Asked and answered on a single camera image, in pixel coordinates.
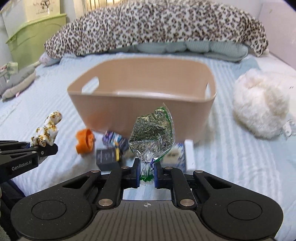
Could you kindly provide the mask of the floral yellow white cloth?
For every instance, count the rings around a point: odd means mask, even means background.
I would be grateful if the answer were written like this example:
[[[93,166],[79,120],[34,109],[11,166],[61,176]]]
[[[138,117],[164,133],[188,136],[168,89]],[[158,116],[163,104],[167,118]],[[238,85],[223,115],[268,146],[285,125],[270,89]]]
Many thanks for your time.
[[[53,146],[58,134],[57,124],[62,120],[59,111],[53,111],[45,119],[43,125],[35,130],[31,137],[31,146]]]

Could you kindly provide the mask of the black small box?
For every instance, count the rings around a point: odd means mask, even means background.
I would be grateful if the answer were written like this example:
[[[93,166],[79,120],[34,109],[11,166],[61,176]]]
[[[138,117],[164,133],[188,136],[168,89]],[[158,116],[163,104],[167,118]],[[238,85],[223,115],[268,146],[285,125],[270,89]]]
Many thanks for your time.
[[[120,168],[121,152],[119,148],[97,149],[96,164],[101,171]]]

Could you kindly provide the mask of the blue white tissue pack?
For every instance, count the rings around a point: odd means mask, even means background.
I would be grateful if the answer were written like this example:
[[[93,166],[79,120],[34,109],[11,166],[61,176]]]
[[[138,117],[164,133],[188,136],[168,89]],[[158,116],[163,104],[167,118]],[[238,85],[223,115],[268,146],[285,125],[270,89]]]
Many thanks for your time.
[[[192,174],[196,167],[193,141],[185,140],[183,143],[175,143],[160,163],[163,168],[178,168],[184,174]]]

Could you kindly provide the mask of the clear bag of green herbs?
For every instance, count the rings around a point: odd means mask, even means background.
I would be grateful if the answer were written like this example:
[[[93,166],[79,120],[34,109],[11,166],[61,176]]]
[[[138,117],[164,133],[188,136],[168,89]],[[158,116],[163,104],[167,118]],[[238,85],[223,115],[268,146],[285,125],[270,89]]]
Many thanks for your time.
[[[139,176],[141,181],[151,182],[154,179],[154,164],[171,150],[175,139],[174,121],[165,104],[136,118],[128,146],[143,163]]]

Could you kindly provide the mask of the grey beige plush toy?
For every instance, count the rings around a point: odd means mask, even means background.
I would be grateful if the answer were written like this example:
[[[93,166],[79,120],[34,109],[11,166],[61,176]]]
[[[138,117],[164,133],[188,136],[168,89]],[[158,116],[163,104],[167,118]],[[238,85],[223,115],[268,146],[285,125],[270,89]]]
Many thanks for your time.
[[[34,82],[37,76],[36,67],[27,66],[9,78],[1,77],[1,100],[8,101],[17,97]]]

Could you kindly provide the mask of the purple cartoon card box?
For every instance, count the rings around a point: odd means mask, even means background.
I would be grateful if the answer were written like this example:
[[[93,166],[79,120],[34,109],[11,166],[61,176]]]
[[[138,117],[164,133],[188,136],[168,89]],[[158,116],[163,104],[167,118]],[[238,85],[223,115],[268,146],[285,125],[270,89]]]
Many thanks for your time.
[[[102,141],[107,147],[119,148],[122,153],[128,150],[128,139],[115,132],[105,132]]]

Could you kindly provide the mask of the pink grey pillow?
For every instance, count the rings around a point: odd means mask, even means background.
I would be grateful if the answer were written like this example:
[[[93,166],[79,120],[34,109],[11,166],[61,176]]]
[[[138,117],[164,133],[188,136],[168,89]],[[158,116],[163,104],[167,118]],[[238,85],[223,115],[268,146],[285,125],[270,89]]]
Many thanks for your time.
[[[44,52],[39,58],[39,62],[44,66],[52,66],[60,62],[61,59],[51,58],[46,52]]]

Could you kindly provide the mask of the green plastic storage bin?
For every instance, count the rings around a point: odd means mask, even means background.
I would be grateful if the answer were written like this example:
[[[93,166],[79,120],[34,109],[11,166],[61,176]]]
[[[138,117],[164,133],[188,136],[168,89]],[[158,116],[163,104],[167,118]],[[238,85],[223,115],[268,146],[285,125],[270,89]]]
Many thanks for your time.
[[[44,43],[66,24],[66,14],[48,16],[22,25],[6,41],[12,59],[21,70],[39,60]]]

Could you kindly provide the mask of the white fluffy plush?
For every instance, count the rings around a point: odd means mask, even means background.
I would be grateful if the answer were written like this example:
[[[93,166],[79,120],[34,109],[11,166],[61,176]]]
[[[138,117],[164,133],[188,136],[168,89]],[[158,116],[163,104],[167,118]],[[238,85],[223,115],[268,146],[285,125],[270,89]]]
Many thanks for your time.
[[[290,96],[276,73],[252,68],[234,83],[233,114],[257,138],[279,136],[289,109]]]

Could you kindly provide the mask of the tan plastic storage basket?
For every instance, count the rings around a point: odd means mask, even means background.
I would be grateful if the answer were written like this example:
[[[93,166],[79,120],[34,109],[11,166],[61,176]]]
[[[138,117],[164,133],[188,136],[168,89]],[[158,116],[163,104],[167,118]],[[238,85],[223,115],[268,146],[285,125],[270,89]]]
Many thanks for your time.
[[[138,116],[166,105],[177,142],[199,142],[217,94],[210,68],[199,61],[132,57],[104,61],[67,89],[84,124],[129,137]]]

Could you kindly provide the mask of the cream storage box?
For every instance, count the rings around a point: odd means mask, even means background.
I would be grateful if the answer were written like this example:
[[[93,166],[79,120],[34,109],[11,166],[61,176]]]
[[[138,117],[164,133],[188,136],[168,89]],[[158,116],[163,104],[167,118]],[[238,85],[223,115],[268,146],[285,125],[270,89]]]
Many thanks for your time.
[[[1,9],[1,15],[9,37],[25,23],[60,14],[58,0],[8,1]]]

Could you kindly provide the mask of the leopard print blanket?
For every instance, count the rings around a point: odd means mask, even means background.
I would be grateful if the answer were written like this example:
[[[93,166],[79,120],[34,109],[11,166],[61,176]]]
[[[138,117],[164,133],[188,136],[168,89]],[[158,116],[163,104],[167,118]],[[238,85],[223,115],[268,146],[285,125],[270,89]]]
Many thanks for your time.
[[[83,56],[143,43],[217,41],[247,45],[256,56],[268,48],[261,21],[213,1],[121,1],[89,11],[44,43],[50,58]]]

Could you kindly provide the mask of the teal quilted comforter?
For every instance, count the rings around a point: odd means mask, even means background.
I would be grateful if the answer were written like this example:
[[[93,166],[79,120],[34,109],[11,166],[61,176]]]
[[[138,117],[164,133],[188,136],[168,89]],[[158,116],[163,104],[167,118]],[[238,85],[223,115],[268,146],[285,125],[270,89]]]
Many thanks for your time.
[[[217,41],[185,41],[171,43],[143,43],[107,50],[107,53],[175,54],[191,52],[208,58],[239,62],[248,55],[244,44]]]

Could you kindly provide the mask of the metal window railing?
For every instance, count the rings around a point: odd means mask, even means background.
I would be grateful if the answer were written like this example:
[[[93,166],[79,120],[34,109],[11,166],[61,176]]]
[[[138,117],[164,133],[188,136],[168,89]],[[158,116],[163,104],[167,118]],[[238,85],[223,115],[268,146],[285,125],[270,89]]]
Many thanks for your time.
[[[112,6],[115,4],[119,4],[121,2],[125,2],[125,1],[121,1],[121,0],[83,0],[82,1],[83,7],[86,11],[103,8],[106,6]]]

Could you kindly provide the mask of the pink headboard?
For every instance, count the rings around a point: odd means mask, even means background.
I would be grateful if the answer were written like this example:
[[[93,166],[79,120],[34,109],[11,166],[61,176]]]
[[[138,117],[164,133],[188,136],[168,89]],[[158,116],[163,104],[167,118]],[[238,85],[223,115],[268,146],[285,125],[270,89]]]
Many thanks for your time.
[[[295,68],[295,10],[285,1],[264,1],[259,20],[269,41],[269,51]]]

